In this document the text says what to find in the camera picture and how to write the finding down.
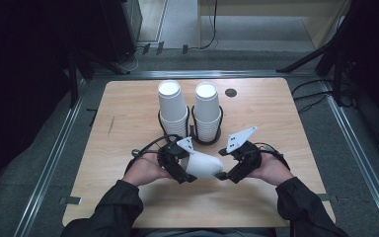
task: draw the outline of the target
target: person's left hand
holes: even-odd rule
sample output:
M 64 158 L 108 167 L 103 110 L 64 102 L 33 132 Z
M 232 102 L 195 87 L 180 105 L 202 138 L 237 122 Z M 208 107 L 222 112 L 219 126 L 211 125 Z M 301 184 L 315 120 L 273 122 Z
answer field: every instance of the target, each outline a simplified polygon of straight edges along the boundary
M 172 177 L 159 166 L 156 153 L 146 153 L 134 162 L 122 180 L 139 187 L 162 178 Z

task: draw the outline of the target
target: black hole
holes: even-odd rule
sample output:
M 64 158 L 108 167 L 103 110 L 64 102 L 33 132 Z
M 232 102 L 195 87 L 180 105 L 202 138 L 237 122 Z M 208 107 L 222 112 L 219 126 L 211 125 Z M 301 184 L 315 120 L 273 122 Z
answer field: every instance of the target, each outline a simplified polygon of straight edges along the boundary
M 238 92 L 235 89 L 232 89 L 232 88 L 227 89 L 224 93 L 228 97 L 235 97 L 238 94 Z

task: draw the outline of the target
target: black jacket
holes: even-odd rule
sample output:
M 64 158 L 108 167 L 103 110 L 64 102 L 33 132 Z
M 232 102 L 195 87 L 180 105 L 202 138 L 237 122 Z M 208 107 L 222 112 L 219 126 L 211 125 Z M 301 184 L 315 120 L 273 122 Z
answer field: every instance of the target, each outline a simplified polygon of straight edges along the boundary
M 319 197 L 299 179 L 280 184 L 276 192 L 278 212 L 291 221 L 296 237 L 347 236 L 334 225 Z M 132 224 L 142 211 L 138 188 L 119 180 L 103 196 L 90 218 L 71 221 L 61 236 L 129 236 Z

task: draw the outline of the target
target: paper cup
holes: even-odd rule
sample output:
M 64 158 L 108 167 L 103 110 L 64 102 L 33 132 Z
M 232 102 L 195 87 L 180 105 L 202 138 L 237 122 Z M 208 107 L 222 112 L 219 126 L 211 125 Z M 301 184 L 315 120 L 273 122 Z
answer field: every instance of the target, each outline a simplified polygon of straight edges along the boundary
M 211 82 L 201 82 L 195 88 L 195 118 L 203 122 L 215 121 L 220 115 L 217 87 Z
M 175 80 L 162 81 L 158 92 L 162 118 L 167 121 L 181 120 L 187 113 L 187 105 L 180 84 Z
M 198 151 L 194 151 L 189 158 L 181 159 L 181 166 L 200 179 L 215 179 L 214 175 L 223 171 L 220 159 Z
M 196 137 L 203 142 L 214 140 L 220 126 L 221 111 L 216 120 L 212 122 L 202 122 L 195 117 Z
M 189 116 L 189 112 L 187 110 L 186 115 L 183 118 L 177 121 L 168 121 L 163 118 L 162 112 L 160 113 L 161 123 L 165 129 L 165 132 L 167 134 L 176 134 L 181 137 L 187 137 L 190 131 L 188 129 L 189 124 L 187 123 L 188 116 Z

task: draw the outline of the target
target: stack of paper cups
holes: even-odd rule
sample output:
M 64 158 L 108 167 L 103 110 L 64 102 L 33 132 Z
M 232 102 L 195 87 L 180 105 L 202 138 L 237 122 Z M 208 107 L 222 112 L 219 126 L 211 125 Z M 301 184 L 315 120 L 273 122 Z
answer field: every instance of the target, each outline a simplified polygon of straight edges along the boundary
M 195 88 L 193 116 L 196 137 L 204 142 L 214 140 L 221 121 L 217 87 L 211 82 L 201 82 Z
M 188 136 L 189 110 L 180 84 L 165 80 L 159 84 L 160 122 L 167 134 Z

